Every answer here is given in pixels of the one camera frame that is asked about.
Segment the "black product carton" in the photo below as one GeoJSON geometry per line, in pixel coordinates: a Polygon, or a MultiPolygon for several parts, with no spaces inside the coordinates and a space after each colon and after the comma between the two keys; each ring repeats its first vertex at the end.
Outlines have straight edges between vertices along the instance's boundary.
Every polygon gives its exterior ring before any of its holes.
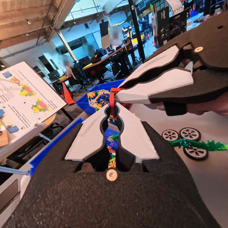
{"type": "Polygon", "coordinates": [[[170,17],[169,7],[166,6],[152,16],[152,26],[154,45],[158,49],[187,31],[187,12],[184,10],[170,17]]]}

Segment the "blue plastic bin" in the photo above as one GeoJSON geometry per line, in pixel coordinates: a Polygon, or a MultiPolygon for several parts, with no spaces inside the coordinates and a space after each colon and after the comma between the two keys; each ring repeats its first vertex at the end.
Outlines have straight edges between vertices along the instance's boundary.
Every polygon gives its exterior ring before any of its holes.
{"type": "MultiPolygon", "coordinates": [[[[122,79],[122,80],[117,80],[117,81],[112,81],[112,82],[108,82],[108,83],[104,83],[104,84],[99,84],[99,85],[96,85],[94,88],[92,88],[89,92],[93,92],[93,91],[96,91],[96,90],[101,90],[101,89],[104,89],[104,90],[108,90],[110,91],[111,88],[117,88],[122,82],[124,82],[125,79],[122,79]]],[[[95,108],[91,107],[89,105],[89,100],[88,100],[88,96],[87,96],[87,93],[82,97],[80,98],[76,104],[88,115],[92,115],[95,113],[95,108]]]]}
{"type": "Polygon", "coordinates": [[[46,156],[46,154],[60,141],[62,140],[77,124],[82,123],[85,119],[79,118],[69,128],[63,131],[56,139],[54,139],[46,148],[44,148],[31,162],[32,168],[30,168],[30,177],[33,176],[35,170],[46,156]]]}

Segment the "person's right hand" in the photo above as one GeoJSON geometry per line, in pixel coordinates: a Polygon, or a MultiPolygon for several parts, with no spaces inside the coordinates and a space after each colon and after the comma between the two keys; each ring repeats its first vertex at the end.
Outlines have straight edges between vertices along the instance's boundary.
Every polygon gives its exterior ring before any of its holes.
{"type": "Polygon", "coordinates": [[[195,115],[203,115],[206,112],[215,112],[216,114],[228,117],[228,92],[222,94],[217,99],[199,103],[187,104],[187,112],[195,115]]]}

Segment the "building instruction sheet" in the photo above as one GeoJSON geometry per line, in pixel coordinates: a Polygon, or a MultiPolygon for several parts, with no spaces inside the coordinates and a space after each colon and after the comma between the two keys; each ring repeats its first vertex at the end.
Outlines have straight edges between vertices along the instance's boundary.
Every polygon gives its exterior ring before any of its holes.
{"type": "Polygon", "coordinates": [[[0,147],[16,145],[44,127],[66,102],[26,62],[0,72],[0,147]]]}

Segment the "green leafy toy piece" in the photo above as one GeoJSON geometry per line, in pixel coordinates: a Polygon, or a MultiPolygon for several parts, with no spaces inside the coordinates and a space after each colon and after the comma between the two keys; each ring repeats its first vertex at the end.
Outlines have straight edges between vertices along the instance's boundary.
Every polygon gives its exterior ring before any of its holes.
{"type": "Polygon", "coordinates": [[[194,140],[190,140],[190,139],[179,139],[176,141],[168,141],[168,143],[172,146],[172,147],[178,147],[181,148],[183,147],[184,149],[193,149],[193,147],[199,148],[199,149],[203,149],[203,150],[207,150],[207,151],[226,151],[228,150],[228,145],[226,144],[222,144],[220,142],[215,143],[215,141],[209,141],[207,140],[207,143],[201,141],[194,141],[194,140]]]}

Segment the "red rod toy assembly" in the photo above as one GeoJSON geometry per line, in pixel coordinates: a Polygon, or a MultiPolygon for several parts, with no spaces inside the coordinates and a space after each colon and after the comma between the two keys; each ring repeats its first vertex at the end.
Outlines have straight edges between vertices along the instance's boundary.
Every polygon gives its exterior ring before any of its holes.
{"type": "MultiPolygon", "coordinates": [[[[96,112],[100,110],[105,105],[114,104],[114,96],[120,91],[122,88],[111,88],[110,91],[108,90],[96,90],[93,92],[89,92],[87,94],[89,105],[95,108],[96,112]]],[[[109,150],[110,159],[108,168],[115,168],[116,167],[116,151],[118,149],[118,136],[119,133],[112,129],[107,129],[105,131],[107,148],[109,150]]]]}

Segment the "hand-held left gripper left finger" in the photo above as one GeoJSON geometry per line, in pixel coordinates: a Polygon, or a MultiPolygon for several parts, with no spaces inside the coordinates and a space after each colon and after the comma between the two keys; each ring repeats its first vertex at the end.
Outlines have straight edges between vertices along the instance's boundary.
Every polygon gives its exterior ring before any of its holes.
{"type": "Polygon", "coordinates": [[[82,122],[65,160],[87,162],[93,168],[107,168],[110,154],[105,131],[108,128],[110,106],[106,104],[99,111],[82,122]]]}

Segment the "black metal pole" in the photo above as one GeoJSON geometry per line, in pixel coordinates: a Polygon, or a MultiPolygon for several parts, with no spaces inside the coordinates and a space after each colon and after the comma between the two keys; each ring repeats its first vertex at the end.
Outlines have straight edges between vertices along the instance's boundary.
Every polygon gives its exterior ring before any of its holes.
{"type": "Polygon", "coordinates": [[[138,41],[139,56],[141,58],[141,61],[144,62],[145,61],[145,54],[144,54],[143,43],[142,43],[140,30],[139,30],[137,12],[136,12],[136,9],[135,9],[134,1],[133,0],[128,0],[128,3],[129,3],[130,12],[131,12],[131,16],[132,16],[132,20],[133,20],[133,24],[134,24],[134,28],[135,28],[136,38],[137,38],[137,41],[138,41]]]}

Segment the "orange traffic cone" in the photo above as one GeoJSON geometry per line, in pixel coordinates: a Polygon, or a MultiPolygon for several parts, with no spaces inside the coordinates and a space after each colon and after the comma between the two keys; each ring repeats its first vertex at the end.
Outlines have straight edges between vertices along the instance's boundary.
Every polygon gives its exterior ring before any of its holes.
{"type": "Polygon", "coordinates": [[[70,95],[69,90],[67,89],[66,85],[64,82],[62,82],[63,90],[64,90],[64,97],[68,105],[73,105],[75,104],[74,100],[72,99],[72,96],[70,95]]]}

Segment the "grey toy wheel black tire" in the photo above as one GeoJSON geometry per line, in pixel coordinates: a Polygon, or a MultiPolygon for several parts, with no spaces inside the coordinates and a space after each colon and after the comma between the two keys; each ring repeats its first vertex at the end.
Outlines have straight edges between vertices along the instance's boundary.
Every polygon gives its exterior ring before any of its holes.
{"type": "Polygon", "coordinates": [[[165,130],[162,132],[161,136],[167,141],[176,141],[180,139],[180,135],[175,130],[165,130]]]}
{"type": "Polygon", "coordinates": [[[191,127],[182,128],[179,131],[179,135],[181,138],[199,141],[201,139],[201,133],[199,130],[191,127]]]}
{"type": "Polygon", "coordinates": [[[189,157],[193,160],[198,160],[198,161],[205,160],[209,155],[209,152],[207,150],[197,148],[197,147],[183,148],[183,151],[187,157],[189,157]]]}

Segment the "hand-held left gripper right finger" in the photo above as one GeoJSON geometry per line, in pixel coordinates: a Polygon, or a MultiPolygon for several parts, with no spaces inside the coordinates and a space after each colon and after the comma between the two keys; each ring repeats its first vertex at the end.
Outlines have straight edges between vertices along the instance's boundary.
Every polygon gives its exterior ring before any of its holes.
{"type": "Polygon", "coordinates": [[[116,168],[130,169],[135,163],[159,160],[141,119],[121,104],[116,104],[116,116],[119,129],[116,168]]]}

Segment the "wooden office desk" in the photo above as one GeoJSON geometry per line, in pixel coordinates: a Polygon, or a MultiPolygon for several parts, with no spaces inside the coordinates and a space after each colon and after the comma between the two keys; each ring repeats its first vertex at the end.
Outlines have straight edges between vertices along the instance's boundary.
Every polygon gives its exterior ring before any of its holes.
{"type": "Polygon", "coordinates": [[[109,64],[110,62],[115,61],[115,59],[120,59],[121,62],[121,67],[123,68],[124,71],[124,75],[129,75],[130,71],[128,68],[128,65],[124,59],[124,54],[127,52],[127,46],[129,45],[129,43],[125,44],[124,46],[120,47],[119,49],[117,49],[116,51],[112,52],[111,54],[107,54],[101,57],[101,60],[88,65],[86,67],[83,68],[84,71],[86,71],[87,73],[91,73],[92,71],[95,72],[95,74],[93,75],[94,78],[98,78],[98,77],[102,77],[102,74],[100,72],[97,71],[97,67],[96,66],[106,66],[107,64],[109,64]]]}

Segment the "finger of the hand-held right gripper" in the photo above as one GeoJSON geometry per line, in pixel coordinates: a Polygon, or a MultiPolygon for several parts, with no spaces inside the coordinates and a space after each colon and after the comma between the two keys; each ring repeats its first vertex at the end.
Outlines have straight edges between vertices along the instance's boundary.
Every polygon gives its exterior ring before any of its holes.
{"type": "Polygon", "coordinates": [[[163,72],[178,67],[181,62],[181,52],[174,45],[141,64],[119,87],[131,88],[138,83],[145,83],[155,79],[163,72]]]}
{"type": "Polygon", "coordinates": [[[150,95],[181,88],[193,83],[194,80],[190,70],[173,68],[149,82],[138,83],[129,89],[120,90],[114,99],[120,103],[150,104],[150,95]]]}

